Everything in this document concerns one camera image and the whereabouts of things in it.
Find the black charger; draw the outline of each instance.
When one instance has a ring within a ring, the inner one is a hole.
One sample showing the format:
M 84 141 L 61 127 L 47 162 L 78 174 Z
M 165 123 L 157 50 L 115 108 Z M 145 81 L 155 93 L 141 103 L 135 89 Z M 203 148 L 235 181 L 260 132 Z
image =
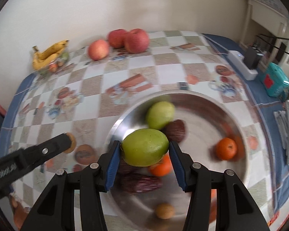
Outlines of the black charger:
M 256 69 L 263 55 L 264 54 L 261 52 L 260 47 L 253 44 L 252 47 L 248 47 L 243 62 L 249 69 Z

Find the red date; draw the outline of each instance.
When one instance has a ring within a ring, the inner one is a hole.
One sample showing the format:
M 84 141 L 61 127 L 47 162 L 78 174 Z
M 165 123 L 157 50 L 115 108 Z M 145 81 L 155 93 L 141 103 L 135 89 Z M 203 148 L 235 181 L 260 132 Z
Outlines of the red date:
M 138 167 L 128 165 L 121 157 L 117 173 L 120 175 L 127 175 L 131 172 L 136 171 L 137 169 L 138 169 Z
M 162 132 L 169 141 L 180 143 L 185 138 L 185 124 L 182 120 L 175 120 L 168 123 Z
M 161 188 L 163 185 L 156 176 L 128 174 L 121 178 L 121 187 L 127 193 L 144 193 Z

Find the red apple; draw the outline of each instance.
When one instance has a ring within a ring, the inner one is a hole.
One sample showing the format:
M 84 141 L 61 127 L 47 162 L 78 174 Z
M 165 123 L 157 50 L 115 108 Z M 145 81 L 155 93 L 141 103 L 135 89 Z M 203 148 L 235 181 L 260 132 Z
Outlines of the red apple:
M 103 39 L 91 43 L 88 48 L 88 56 L 94 61 L 101 60 L 109 54 L 109 44 Z
M 150 39 L 142 29 L 136 28 L 127 32 L 125 36 L 125 48 L 130 53 L 144 52 L 150 44 Z
M 108 34 L 109 45 L 115 49 L 124 47 L 124 38 L 127 31 L 125 29 L 113 30 Z

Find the orange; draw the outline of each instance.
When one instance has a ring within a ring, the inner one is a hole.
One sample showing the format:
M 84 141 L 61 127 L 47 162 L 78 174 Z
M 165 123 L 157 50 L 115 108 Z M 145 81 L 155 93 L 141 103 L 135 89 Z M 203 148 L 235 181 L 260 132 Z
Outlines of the orange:
M 217 157 L 225 161 L 232 159 L 237 151 L 238 148 L 235 141 L 230 138 L 221 139 L 215 148 Z
M 158 163 L 148 167 L 149 172 L 158 177 L 165 176 L 171 169 L 172 164 L 168 154 L 164 155 Z

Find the banana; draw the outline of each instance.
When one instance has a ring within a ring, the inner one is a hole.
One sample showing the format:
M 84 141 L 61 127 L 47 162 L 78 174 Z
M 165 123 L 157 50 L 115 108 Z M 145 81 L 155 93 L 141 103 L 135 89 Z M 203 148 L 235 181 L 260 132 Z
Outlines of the banana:
M 52 46 L 50 46 L 48 49 L 46 49 L 42 53 L 39 52 L 37 46 L 34 46 L 33 49 L 37 53 L 38 59 L 46 60 L 49 56 L 51 56 L 51 55 L 53 55 L 59 51 L 63 52 L 65 47 L 67 47 L 68 42 L 69 42 L 68 40 L 63 40 L 63 41 L 57 42 L 57 43 L 53 44 Z
M 39 56 L 39 52 L 36 52 L 34 54 L 34 58 L 33 58 L 33 62 L 32 62 L 32 66 L 34 68 L 34 70 L 38 70 L 38 69 L 41 69 L 45 66 L 47 66 L 51 61 L 55 60 L 59 54 L 58 53 L 54 53 L 50 56 L 48 56 L 45 60 L 40 60 L 38 58 Z

